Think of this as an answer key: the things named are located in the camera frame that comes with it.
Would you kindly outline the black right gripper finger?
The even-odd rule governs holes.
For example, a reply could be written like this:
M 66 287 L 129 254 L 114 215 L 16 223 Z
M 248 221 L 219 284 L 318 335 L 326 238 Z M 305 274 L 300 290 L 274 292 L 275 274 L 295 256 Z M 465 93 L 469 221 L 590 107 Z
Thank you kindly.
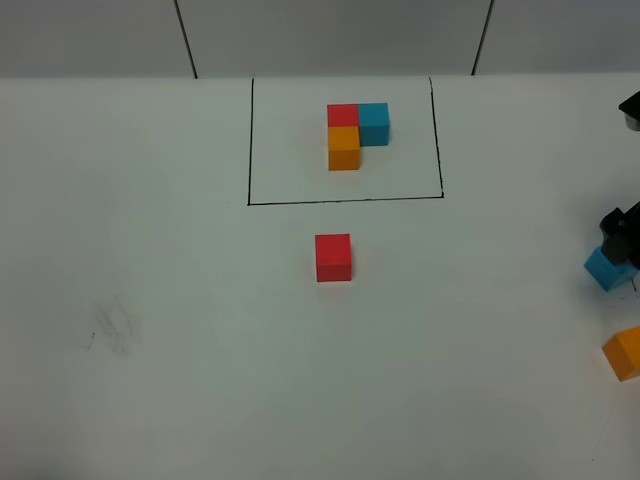
M 639 237 L 624 232 L 606 234 L 602 243 L 602 252 L 614 265 L 639 264 Z

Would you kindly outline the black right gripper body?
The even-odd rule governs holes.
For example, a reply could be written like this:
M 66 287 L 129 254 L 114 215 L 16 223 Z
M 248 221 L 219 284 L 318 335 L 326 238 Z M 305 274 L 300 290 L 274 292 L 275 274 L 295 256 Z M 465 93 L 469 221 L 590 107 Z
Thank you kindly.
M 623 211 L 616 207 L 599 224 L 604 235 L 636 235 L 639 230 L 639 203 Z

